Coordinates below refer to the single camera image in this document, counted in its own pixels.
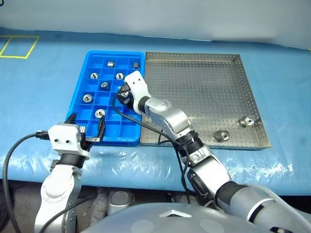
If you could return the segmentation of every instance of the metal part on tray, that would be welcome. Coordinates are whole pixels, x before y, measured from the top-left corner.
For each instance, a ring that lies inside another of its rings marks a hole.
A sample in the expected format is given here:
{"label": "metal part on tray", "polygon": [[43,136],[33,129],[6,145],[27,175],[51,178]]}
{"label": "metal part on tray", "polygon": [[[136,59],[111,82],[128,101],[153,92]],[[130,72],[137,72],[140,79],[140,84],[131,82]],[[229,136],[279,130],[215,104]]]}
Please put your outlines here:
{"label": "metal part on tray", "polygon": [[101,119],[105,115],[106,115],[106,111],[104,109],[98,109],[95,112],[95,117],[98,118],[98,119]]}
{"label": "metal part on tray", "polygon": [[92,101],[93,97],[90,94],[86,94],[83,96],[83,102],[84,103],[90,103]]}
{"label": "metal part on tray", "polygon": [[215,133],[215,138],[220,142],[226,142],[230,138],[230,134],[227,130],[219,130]]}
{"label": "metal part on tray", "polygon": [[109,83],[107,83],[107,82],[103,82],[102,84],[101,84],[101,88],[107,88],[108,87],[108,85],[109,85]]}
{"label": "metal part on tray", "polygon": [[124,79],[124,74],[123,73],[117,73],[116,79]]}
{"label": "metal part on tray", "polygon": [[[144,78],[149,93],[182,109],[211,148],[271,147],[238,54],[146,52]],[[252,116],[257,124],[237,127],[242,116]],[[142,122],[151,123],[144,115]],[[212,140],[220,129],[231,134],[226,143]],[[158,135],[141,128],[140,140],[141,144],[155,146]]]}
{"label": "metal part on tray", "polygon": [[107,66],[108,66],[109,68],[113,68],[113,67],[115,67],[115,62],[113,62],[113,61],[108,61]]}
{"label": "metal part on tray", "polygon": [[240,124],[245,126],[245,127],[250,127],[253,126],[255,123],[255,120],[252,116],[244,116],[241,120],[240,120]]}
{"label": "metal part on tray", "polygon": [[91,79],[98,79],[99,78],[99,74],[98,73],[91,73],[90,78]]}
{"label": "metal part on tray", "polygon": [[101,142],[103,137],[104,137],[104,133],[105,133],[105,129],[106,129],[106,124],[105,124],[105,115],[102,115],[101,120],[98,124],[98,134],[97,136],[93,136],[93,137],[87,137],[86,141],[87,142]]}
{"label": "metal part on tray", "polygon": [[122,95],[124,98],[128,97],[128,94],[130,94],[128,91],[122,92],[120,95]]}
{"label": "metal part on tray", "polygon": [[139,69],[139,63],[138,62],[133,63],[133,69]]}

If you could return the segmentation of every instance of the stainless steel tray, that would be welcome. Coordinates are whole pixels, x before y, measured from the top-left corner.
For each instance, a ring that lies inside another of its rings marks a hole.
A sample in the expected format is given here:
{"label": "stainless steel tray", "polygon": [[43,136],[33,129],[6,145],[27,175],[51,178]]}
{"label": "stainless steel tray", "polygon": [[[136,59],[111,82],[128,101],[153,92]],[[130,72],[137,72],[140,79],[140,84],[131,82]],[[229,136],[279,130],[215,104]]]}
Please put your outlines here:
{"label": "stainless steel tray", "polygon": [[[145,80],[152,96],[170,101],[187,114],[211,148],[271,147],[238,54],[147,52]],[[239,123],[247,115],[255,119],[252,127]],[[142,121],[151,124],[146,116]],[[217,141],[218,130],[227,130],[230,139]],[[141,128],[140,141],[157,145],[158,134]]]}

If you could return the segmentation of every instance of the metal bearing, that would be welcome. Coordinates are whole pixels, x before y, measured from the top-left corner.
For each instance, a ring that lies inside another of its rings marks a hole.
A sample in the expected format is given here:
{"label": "metal bearing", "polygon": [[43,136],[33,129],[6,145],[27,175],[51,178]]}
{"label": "metal bearing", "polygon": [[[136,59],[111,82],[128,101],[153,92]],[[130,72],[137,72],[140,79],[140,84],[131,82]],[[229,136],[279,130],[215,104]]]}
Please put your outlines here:
{"label": "metal bearing", "polygon": [[93,97],[90,94],[86,94],[83,96],[83,102],[84,103],[90,103],[92,101]]}
{"label": "metal bearing", "polygon": [[227,130],[219,130],[215,133],[215,138],[220,142],[226,142],[230,138],[230,134]]}
{"label": "metal bearing", "polygon": [[106,115],[106,112],[104,109],[98,109],[95,112],[95,117],[98,119],[101,119],[102,117],[104,117]]}
{"label": "metal bearing", "polygon": [[255,123],[255,119],[252,116],[244,116],[240,120],[240,124],[245,126],[245,127],[251,127],[254,125],[254,123]]}

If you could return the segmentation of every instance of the floor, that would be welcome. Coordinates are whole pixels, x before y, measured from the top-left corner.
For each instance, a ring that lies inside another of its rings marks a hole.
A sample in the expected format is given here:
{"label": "floor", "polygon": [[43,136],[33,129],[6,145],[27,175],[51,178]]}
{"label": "floor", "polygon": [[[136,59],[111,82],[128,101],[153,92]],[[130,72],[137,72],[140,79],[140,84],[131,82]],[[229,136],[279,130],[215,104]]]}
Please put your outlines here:
{"label": "floor", "polygon": [[[0,194],[2,194],[2,180],[0,180],[1,188]],[[40,208],[41,196],[40,196],[40,183],[31,182],[13,182],[10,181],[11,189],[14,194],[14,213],[19,227],[23,233],[31,233],[34,230],[35,217]],[[98,190],[95,187],[83,186],[79,195],[79,198],[87,196],[94,196],[93,199],[88,200],[76,208],[78,227],[77,232],[81,232],[90,226],[91,223],[96,223],[99,219],[96,219],[96,202],[94,202],[98,192],[108,193],[109,188],[100,188]],[[154,191],[154,190],[135,190],[135,204],[148,203],[148,202],[169,202],[171,197],[166,191]],[[1,233],[13,233],[14,229],[9,222]]]}

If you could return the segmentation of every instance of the metal cylinder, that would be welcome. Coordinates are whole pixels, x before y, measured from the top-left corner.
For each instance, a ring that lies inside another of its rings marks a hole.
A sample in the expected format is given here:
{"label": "metal cylinder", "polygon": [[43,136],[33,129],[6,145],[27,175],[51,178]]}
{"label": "metal cylinder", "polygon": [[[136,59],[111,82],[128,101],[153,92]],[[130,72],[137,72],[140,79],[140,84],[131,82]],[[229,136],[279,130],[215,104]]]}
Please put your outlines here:
{"label": "metal cylinder", "polygon": [[131,192],[111,191],[108,197],[107,214],[111,215],[119,210],[133,205],[135,196]]}
{"label": "metal cylinder", "polygon": [[227,130],[219,130],[215,133],[215,138],[220,142],[226,142],[230,138],[230,134]]}
{"label": "metal cylinder", "polygon": [[133,69],[139,69],[139,63],[138,62],[133,63]]}
{"label": "metal cylinder", "polygon": [[245,126],[245,127],[251,127],[254,125],[254,123],[255,123],[255,119],[252,116],[244,116],[240,120],[240,124]]}
{"label": "metal cylinder", "polygon": [[108,61],[107,66],[108,66],[109,68],[113,68],[113,67],[115,67],[115,62],[113,62],[113,61]]}

